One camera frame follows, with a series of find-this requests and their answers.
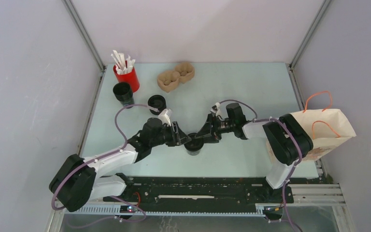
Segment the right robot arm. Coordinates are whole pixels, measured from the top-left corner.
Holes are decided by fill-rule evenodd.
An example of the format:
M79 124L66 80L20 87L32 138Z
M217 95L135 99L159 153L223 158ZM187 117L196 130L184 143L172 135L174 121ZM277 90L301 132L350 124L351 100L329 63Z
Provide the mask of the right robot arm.
M266 185L262 188L261 194L264 200L274 202L281 196L280 188L288 184L297 165L313 149L312 139L292 114L285 114L279 118L255 117L247 120L242 110L244 103L236 100L228 102L227 118L221 117L221 104L217 102L195 138L206 143L218 143L224 133L233 133L242 140L266 138L276 161L265 177Z

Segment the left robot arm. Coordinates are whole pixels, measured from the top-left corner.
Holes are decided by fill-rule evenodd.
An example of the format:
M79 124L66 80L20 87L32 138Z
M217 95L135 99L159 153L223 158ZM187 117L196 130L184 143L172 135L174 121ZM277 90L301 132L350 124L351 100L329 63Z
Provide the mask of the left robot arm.
M116 196L128 201L133 196L129 179L117 168L137 163L159 145L181 146L192 139L177 122L170 125L158 118L150 118L143 128L121 147L93 157L77 154L67 157L49 184L53 200L59 200L70 212L77 211L88 201Z

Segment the black paper coffee cup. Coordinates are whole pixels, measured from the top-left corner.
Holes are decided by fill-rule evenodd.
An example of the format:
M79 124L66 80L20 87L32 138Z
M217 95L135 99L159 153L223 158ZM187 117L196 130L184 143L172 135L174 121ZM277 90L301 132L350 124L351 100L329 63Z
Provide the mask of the black paper coffee cup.
M196 156L201 152L201 149L187 149L187 153L191 156Z

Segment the black plastic cup lid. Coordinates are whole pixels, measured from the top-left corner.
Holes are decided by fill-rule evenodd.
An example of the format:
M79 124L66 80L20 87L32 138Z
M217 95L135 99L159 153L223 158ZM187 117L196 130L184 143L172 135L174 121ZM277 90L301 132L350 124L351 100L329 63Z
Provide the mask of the black plastic cup lid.
M197 152L203 148L204 140L202 138L196 138L196 133L189 133L188 136L191 138L191 141L184 144L185 149L190 152Z

